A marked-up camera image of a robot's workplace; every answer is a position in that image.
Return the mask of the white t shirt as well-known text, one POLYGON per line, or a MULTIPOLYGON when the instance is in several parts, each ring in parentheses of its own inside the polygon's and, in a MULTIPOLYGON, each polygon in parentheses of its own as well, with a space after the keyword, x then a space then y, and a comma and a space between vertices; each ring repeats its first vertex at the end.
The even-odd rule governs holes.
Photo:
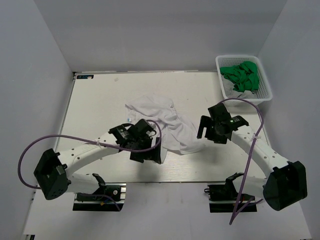
POLYGON ((192 121, 175 109, 167 97, 147 94, 125 104, 126 117, 135 124, 141 119, 153 120, 161 128, 161 145, 182 155, 199 152, 204 143, 197 139, 197 129, 192 121))

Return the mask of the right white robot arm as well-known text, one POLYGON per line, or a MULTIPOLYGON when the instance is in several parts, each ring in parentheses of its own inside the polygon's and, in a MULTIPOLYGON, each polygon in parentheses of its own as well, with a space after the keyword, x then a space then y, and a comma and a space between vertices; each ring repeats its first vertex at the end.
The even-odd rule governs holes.
POLYGON ((205 137, 216 144, 231 141, 239 146, 264 173, 263 178, 235 173, 224 184, 209 185, 204 191, 215 201, 247 201, 250 196, 264 199, 280 211, 307 197, 306 168, 300 161, 291 162, 259 139, 240 115, 232 117, 224 104, 208 109, 201 116, 197 138, 205 137))

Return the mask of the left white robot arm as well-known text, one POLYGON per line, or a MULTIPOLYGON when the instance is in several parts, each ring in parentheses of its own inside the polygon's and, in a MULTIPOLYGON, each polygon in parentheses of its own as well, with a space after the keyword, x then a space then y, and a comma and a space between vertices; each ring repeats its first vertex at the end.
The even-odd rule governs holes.
POLYGON ((46 200, 54 200, 64 193, 75 193, 99 200, 106 195, 107 184, 97 173, 78 174, 77 171, 104 157, 129 152, 130 160, 143 163, 162 163, 162 131, 153 120, 140 119, 136 124, 124 123, 111 128, 95 140, 69 150, 46 150, 34 176, 46 200))

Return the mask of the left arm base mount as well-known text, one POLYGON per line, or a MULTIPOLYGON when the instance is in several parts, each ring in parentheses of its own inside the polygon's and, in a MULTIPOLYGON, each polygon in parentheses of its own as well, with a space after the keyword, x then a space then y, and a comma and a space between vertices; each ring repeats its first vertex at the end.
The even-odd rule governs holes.
POLYGON ((126 198, 125 183, 107 183, 97 173, 74 174, 73 211, 119 212, 126 198))

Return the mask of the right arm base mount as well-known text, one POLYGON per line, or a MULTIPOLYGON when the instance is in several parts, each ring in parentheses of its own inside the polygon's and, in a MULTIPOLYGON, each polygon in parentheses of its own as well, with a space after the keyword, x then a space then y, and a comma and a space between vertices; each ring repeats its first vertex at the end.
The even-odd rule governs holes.
MULTIPOLYGON (((234 206, 236 204, 236 199, 238 192, 236 192, 235 187, 232 185, 233 180, 238 177, 242 177, 243 173, 235 173, 226 179, 224 183, 214 183, 207 185, 204 189, 204 193, 208 195, 209 198, 209 211, 210 213, 232 213, 234 206)), ((240 209, 246 202, 250 200, 252 196, 248 194, 243 194, 240 197, 238 209, 240 209)), ((257 212, 257 206, 255 203, 255 197, 249 203, 249 205, 244 208, 242 213, 254 213, 257 212)))

